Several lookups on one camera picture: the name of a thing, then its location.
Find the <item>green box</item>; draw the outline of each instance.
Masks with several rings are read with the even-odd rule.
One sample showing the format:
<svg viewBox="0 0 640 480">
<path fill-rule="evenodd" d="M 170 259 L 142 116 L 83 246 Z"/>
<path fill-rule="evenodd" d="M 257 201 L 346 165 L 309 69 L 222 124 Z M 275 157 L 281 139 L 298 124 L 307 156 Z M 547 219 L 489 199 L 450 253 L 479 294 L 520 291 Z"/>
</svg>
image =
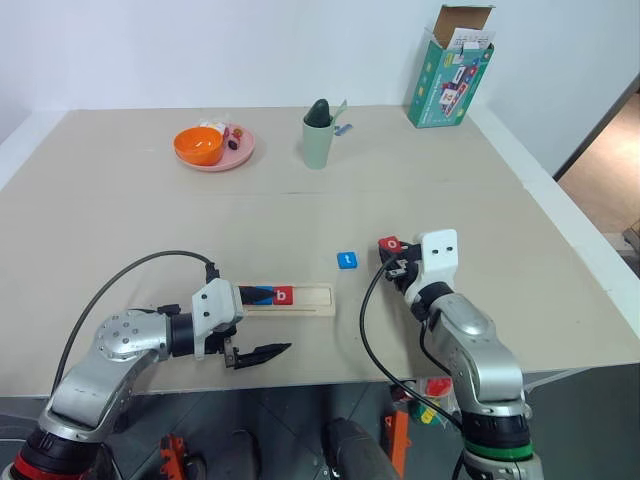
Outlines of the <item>green box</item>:
<svg viewBox="0 0 640 480">
<path fill-rule="evenodd" d="M 455 27 L 481 30 L 492 7 L 443 6 L 409 107 L 418 128 L 459 125 L 493 56 L 485 50 L 446 50 Z"/>
</svg>

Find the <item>white wall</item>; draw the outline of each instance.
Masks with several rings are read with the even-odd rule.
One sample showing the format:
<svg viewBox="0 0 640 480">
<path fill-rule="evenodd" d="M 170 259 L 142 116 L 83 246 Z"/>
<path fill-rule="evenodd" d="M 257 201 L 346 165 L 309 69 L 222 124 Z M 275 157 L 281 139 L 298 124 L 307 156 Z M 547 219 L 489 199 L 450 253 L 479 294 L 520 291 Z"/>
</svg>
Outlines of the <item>white wall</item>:
<svg viewBox="0 0 640 480">
<path fill-rule="evenodd" d="M 493 2 L 477 100 L 550 173 L 640 70 L 638 2 Z M 0 0 L 0 139 L 41 109 L 401 103 L 441 3 Z"/>
</svg>

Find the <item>green cup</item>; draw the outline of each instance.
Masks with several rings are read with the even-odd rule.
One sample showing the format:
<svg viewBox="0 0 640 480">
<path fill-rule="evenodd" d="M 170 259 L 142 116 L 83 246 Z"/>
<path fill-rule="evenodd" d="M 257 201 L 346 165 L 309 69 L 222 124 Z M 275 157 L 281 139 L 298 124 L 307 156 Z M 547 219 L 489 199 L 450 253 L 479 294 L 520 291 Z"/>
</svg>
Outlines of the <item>green cup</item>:
<svg viewBox="0 0 640 480">
<path fill-rule="evenodd" d="M 320 170 L 327 166 L 333 131 L 333 122 L 322 128 L 302 122 L 302 156 L 307 167 Z"/>
</svg>

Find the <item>orange object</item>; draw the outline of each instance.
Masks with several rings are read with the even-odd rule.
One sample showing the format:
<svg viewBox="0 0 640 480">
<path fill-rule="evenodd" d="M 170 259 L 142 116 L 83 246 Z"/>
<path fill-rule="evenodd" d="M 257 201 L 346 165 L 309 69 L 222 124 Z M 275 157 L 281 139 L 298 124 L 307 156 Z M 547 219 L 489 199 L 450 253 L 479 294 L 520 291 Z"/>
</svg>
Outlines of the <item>orange object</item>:
<svg viewBox="0 0 640 480">
<path fill-rule="evenodd" d="M 384 424 L 389 439 L 389 458 L 393 468 L 400 478 L 404 478 L 404 463 L 407 458 L 407 448 L 411 446 L 409 439 L 409 415 L 407 412 L 396 411 L 389 417 L 384 417 Z"/>
<path fill-rule="evenodd" d="M 222 158 L 222 134 L 209 127 L 193 127 L 180 132 L 173 140 L 176 154 L 193 165 L 211 166 Z"/>
<path fill-rule="evenodd" d="M 160 440 L 160 456 L 164 463 L 160 467 L 163 478 L 168 480 L 187 480 L 184 471 L 186 447 L 182 437 L 169 434 Z"/>
</svg>

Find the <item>beige tabletop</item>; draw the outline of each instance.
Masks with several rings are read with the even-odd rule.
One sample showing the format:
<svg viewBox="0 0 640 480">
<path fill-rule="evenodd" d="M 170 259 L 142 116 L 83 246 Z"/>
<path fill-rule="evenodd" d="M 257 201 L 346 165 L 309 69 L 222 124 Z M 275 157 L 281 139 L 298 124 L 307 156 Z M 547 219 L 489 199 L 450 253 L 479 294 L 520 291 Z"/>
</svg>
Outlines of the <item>beige tabletop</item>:
<svg viewBox="0 0 640 480">
<path fill-rule="evenodd" d="M 124 265 L 164 249 L 214 259 L 224 278 L 335 286 L 336 317 L 250 317 L 241 351 L 293 346 L 270 362 L 225 370 L 219 356 L 158 365 L 139 389 L 184 391 L 382 379 L 358 332 L 362 296 L 379 266 L 378 238 L 455 228 L 457 289 L 496 322 L 526 371 L 640 361 L 640 342 L 478 128 L 415 129 L 399 107 L 350 108 L 325 170 L 300 158 L 304 109 L 70 112 L 0 191 L 0 395 L 49 391 L 66 337 L 97 289 Z M 201 173 L 172 139 L 202 120 L 252 130 L 245 165 Z M 337 268 L 353 250 L 360 266 Z M 180 303 L 203 281 L 191 259 L 130 273 L 96 306 L 70 364 L 96 326 L 127 307 Z M 389 284 L 369 306 L 372 347 L 401 377 L 435 373 L 418 325 Z"/>
</svg>

